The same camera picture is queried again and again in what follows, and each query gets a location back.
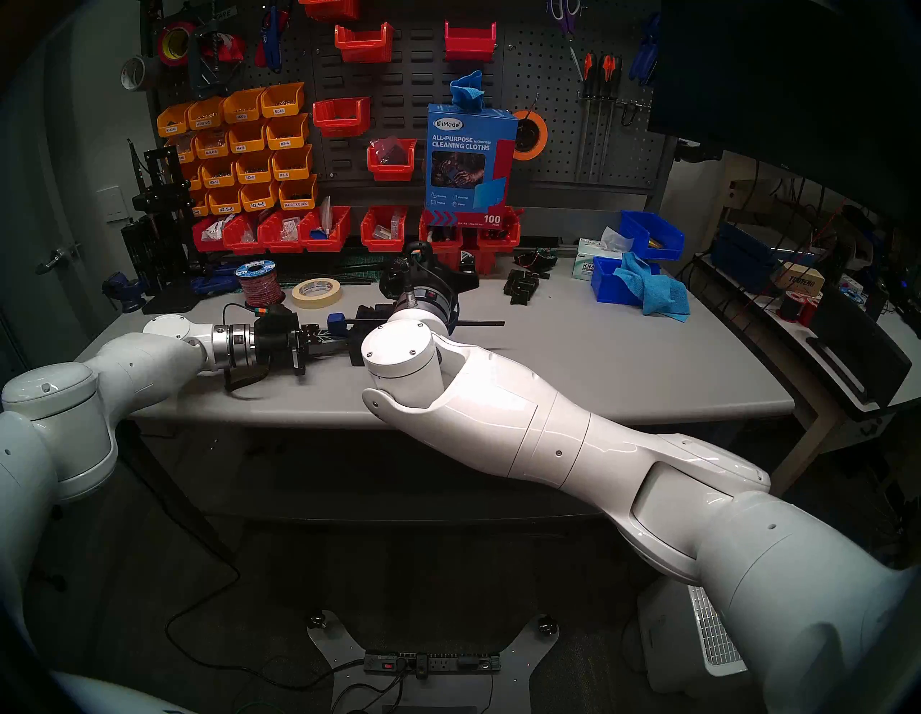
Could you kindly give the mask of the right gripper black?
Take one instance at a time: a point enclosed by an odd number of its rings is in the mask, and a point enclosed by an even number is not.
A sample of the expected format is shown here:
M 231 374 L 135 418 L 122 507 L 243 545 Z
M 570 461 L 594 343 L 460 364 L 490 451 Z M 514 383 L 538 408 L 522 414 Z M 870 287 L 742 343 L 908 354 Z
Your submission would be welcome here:
M 477 273 L 453 270 L 434 257 L 397 256 L 387 263 L 380 275 L 380 293 L 392 300 L 397 300 L 411 287 L 437 293 L 446 301 L 457 301 L 459 295 L 479 286 Z

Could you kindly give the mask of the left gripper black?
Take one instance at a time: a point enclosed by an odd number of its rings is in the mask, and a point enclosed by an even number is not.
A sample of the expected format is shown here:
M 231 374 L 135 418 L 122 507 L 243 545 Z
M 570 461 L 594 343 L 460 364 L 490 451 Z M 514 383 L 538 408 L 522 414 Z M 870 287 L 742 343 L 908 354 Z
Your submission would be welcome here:
M 296 322 L 255 322 L 253 336 L 257 364 L 269 365 L 273 358 L 289 357 L 298 376 L 306 373 L 307 358 L 348 354 L 350 348 L 344 336 Z

